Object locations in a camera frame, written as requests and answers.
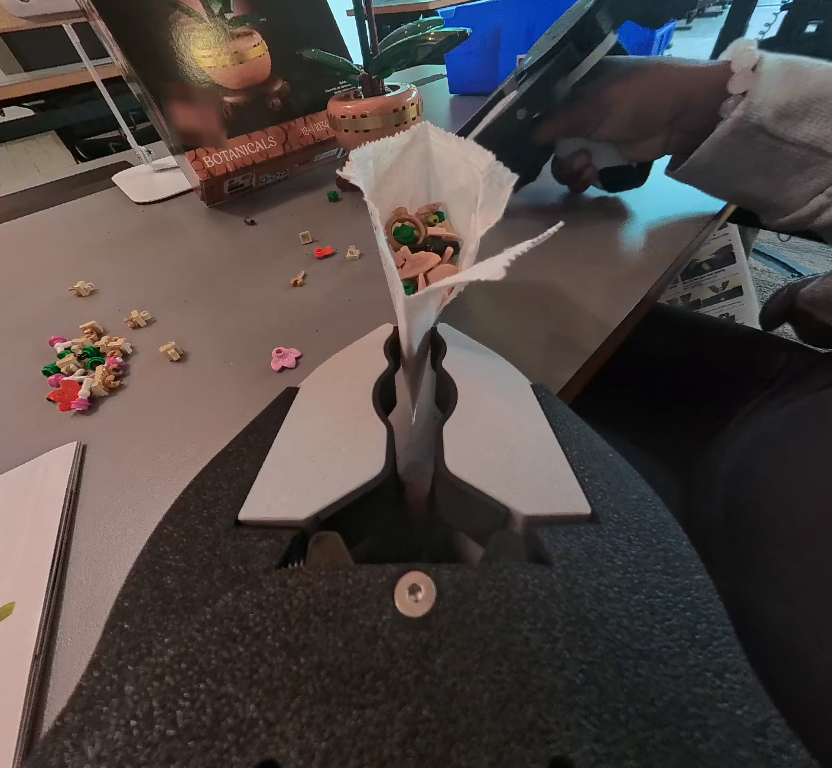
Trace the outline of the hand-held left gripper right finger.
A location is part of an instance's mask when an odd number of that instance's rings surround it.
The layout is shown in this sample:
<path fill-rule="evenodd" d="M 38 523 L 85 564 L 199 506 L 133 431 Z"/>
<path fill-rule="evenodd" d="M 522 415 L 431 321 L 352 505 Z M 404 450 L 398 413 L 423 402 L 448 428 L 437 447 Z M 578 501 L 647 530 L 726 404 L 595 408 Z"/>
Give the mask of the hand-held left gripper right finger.
<path fill-rule="evenodd" d="M 439 515 L 464 534 L 588 521 L 590 503 L 531 382 L 450 325 L 433 329 L 430 353 Z"/>

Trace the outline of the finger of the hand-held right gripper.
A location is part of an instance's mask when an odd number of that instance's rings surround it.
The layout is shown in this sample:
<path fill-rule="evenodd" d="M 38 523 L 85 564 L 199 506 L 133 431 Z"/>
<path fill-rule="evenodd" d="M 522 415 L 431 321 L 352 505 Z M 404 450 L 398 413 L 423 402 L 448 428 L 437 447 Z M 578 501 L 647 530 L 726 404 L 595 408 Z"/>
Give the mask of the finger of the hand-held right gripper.
<path fill-rule="evenodd" d="M 515 174 L 514 191 L 532 184 L 554 156 L 552 142 L 535 138 L 537 120 L 526 108 L 508 108 L 485 122 L 476 142 Z"/>
<path fill-rule="evenodd" d="M 463 139 L 507 139 L 517 132 L 522 122 L 517 118 L 519 90 L 496 91 L 476 110 L 456 135 Z"/>

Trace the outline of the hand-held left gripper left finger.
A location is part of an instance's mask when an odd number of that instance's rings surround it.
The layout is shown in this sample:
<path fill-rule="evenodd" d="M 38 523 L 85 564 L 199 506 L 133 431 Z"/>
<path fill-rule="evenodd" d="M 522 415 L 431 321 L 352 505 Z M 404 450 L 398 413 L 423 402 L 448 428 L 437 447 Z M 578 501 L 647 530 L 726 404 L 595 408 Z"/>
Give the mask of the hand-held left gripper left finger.
<path fill-rule="evenodd" d="M 383 324 L 328 358 L 297 388 L 244 500 L 247 526 L 306 527 L 356 500 L 396 495 L 390 414 L 399 332 Z"/>

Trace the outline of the white paper bag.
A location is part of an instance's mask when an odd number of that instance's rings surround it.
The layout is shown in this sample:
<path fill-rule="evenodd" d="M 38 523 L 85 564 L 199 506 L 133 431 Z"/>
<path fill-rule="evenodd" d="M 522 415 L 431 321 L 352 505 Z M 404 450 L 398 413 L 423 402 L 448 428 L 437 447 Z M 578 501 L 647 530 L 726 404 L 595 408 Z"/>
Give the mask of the white paper bag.
<path fill-rule="evenodd" d="M 353 150 L 340 175 L 359 187 L 368 206 L 396 314 L 403 378 L 415 411 L 429 362 L 430 333 L 444 306 L 467 285 L 503 280 L 517 259 L 551 239 L 564 223 L 478 260 L 484 234 L 503 218 L 515 174 L 473 141 L 428 122 Z M 414 211 L 435 202 L 445 205 L 463 238 L 459 271 L 406 296 L 386 243 L 384 222 L 401 205 Z"/>

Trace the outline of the toy brick orchid pot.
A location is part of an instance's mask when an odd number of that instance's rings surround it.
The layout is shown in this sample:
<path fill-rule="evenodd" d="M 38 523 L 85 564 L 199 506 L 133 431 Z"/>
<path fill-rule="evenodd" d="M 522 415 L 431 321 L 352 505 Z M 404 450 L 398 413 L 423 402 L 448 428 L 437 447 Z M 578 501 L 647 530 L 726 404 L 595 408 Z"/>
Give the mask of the toy brick orchid pot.
<path fill-rule="evenodd" d="M 352 0 L 361 62 L 307 47 L 298 55 L 311 65 L 345 81 L 348 88 L 328 99 L 328 128 L 340 147 L 351 151 L 394 136 L 423 119 L 423 100 L 414 85 L 387 85 L 394 73 L 445 55 L 472 35 L 466 27 L 446 27 L 441 16 L 421 17 L 380 39 L 373 0 Z"/>

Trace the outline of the gold ring brick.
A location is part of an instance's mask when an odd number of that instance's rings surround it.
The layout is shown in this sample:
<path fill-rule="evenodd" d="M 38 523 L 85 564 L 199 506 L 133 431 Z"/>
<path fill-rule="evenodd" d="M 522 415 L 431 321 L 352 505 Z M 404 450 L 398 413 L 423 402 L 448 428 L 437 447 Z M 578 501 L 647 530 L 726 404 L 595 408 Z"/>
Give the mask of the gold ring brick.
<path fill-rule="evenodd" d="M 393 210 L 384 226 L 384 232 L 393 252 L 398 251 L 401 247 L 420 244 L 429 235 L 428 226 L 423 219 L 415 214 L 412 215 L 405 206 Z"/>

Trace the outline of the person's right forearm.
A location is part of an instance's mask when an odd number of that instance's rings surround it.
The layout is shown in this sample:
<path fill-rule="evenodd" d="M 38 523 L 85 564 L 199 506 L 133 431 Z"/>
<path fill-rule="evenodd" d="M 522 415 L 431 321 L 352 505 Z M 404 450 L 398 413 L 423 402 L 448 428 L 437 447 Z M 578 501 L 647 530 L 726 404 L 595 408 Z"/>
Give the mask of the person's right forearm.
<path fill-rule="evenodd" d="M 756 214 L 831 238 L 831 63 L 738 39 L 720 56 L 746 96 L 670 177 Z"/>

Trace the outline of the grey desk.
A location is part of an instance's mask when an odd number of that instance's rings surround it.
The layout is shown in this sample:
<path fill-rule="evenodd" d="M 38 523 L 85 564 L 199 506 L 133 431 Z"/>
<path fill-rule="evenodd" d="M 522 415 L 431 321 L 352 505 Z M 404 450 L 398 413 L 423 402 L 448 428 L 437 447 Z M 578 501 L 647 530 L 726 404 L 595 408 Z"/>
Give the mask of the grey desk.
<path fill-rule="evenodd" d="M 193 477 L 288 385 L 384 323 L 393 307 L 359 193 L 330 204 L 323 166 L 208 208 L 193 192 L 136 205 L 111 176 L 126 153 L 62 169 L 36 184 L 26 153 L 21 189 L 2 195 L 2 472 L 65 443 L 86 445 L 62 597 L 43 669 L 33 737 L 67 703 L 120 587 L 156 524 Z M 723 204 L 671 180 L 657 162 L 622 195 L 570 196 L 545 170 L 514 195 L 484 238 L 489 256 L 558 221 L 563 228 L 497 283 L 468 286 L 440 318 L 530 380 L 573 396 L 712 230 Z M 244 217 L 258 224 L 248 226 Z M 362 256 L 316 260 L 298 238 Z M 290 281 L 307 272 L 304 287 Z M 68 288 L 89 281 L 98 293 Z M 135 354 L 125 385 L 94 412 L 45 399 L 47 338 L 97 320 L 122 327 L 132 309 L 155 322 L 126 330 Z M 160 352 L 175 341 L 185 352 Z M 271 350 L 296 348 L 275 372 Z"/>

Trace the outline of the blue plastic bin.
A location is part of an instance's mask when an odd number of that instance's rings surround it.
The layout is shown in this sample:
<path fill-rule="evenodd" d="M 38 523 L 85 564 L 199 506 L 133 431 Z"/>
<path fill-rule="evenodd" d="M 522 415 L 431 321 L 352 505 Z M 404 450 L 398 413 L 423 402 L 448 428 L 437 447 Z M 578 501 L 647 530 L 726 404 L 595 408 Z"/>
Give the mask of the blue plastic bin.
<path fill-rule="evenodd" d="M 471 37 L 445 55 L 449 92 L 486 96 L 578 0 L 480 0 L 439 9 L 445 27 Z"/>

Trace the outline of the person's dark trousers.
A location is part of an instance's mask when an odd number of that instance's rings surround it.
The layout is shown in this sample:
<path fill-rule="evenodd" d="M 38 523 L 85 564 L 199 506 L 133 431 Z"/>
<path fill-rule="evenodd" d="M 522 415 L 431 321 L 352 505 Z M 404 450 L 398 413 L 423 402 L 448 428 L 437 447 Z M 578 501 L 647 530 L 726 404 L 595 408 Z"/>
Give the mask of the person's dark trousers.
<path fill-rule="evenodd" d="M 572 409 L 671 510 L 765 689 L 830 766 L 830 352 L 657 305 Z"/>

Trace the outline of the cluster of tan pink pieces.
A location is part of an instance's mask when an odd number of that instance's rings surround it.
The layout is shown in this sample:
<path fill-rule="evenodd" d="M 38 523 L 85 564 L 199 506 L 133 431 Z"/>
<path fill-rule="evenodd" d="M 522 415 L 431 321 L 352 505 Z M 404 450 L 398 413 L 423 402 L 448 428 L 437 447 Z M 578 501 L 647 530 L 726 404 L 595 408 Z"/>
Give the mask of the cluster of tan pink pieces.
<path fill-rule="evenodd" d="M 299 238 L 299 242 L 300 242 L 301 246 L 304 249 L 306 249 L 307 252 L 314 258 L 315 258 L 314 248 L 316 246 L 318 246 L 318 245 L 332 246 L 330 244 L 319 243 L 317 241 L 317 239 L 313 236 L 311 231 L 301 231 L 301 232 L 299 232 L 298 238 Z M 333 257 L 336 257 L 336 256 L 341 256 L 341 258 L 343 258 L 343 259 L 347 259 L 347 260 L 352 261 L 352 260 L 359 260 L 362 256 L 361 250 L 353 244 L 347 245 L 343 250 L 341 250 L 341 249 L 339 249 L 338 247 L 335 247 L 335 246 L 332 246 L 332 247 L 336 249 L 336 252 L 337 252 L 336 255 L 334 255 L 332 257 L 329 257 L 329 258 L 326 258 L 324 260 L 327 260 L 327 259 L 330 259 L 330 258 L 333 258 Z"/>

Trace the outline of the white pictogram label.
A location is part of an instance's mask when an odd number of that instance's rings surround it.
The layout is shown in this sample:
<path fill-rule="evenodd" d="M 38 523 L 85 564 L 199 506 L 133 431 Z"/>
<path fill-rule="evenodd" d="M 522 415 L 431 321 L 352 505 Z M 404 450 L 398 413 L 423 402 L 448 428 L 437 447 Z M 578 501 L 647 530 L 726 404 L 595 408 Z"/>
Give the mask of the white pictogram label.
<path fill-rule="evenodd" d="M 692 256 L 660 303 L 760 328 L 760 306 L 738 227 L 724 224 Z"/>

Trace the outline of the pile of mixed small bricks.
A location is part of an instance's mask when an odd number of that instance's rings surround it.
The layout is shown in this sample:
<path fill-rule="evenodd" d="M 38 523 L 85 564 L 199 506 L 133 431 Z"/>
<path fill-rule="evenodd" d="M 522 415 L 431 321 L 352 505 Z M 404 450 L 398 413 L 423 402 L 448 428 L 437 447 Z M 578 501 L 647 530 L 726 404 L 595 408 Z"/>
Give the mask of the pile of mixed small bricks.
<path fill-rule="evenodd" d="M 76 336 L 48 339 L 52 360 L 41 374 L 49 392 L 46 400 L 60 413 L 89 412 L 122 386 L 134 346 L 124 336 L 111 334 L 95 319 L 79 325 Z"/>

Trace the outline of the dark toy brick set box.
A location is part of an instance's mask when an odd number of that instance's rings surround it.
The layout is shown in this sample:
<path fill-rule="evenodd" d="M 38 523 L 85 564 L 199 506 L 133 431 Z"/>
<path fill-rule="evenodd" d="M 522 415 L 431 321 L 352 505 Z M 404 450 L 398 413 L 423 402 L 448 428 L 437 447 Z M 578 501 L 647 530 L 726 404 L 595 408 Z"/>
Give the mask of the dark toy brick set box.
<path fill-rule="evenodd" d="M 327 0 L 78 0 L 208 206 L 341 160 L 328 99 L 346 87 L 305 60 L 347 56 Z"/>

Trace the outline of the orchid picture instruction booklet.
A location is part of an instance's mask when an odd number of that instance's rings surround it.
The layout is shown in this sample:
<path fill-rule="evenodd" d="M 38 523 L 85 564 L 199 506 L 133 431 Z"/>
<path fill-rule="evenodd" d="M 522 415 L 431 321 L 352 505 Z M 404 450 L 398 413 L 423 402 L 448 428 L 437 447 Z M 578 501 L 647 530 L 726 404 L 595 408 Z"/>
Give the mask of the orchid picture instruction booklet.
<path fill-rule="evenodd" d="M 20 766 L 36 713 L 85 447 L 1 477 L 1 766 Z"/>

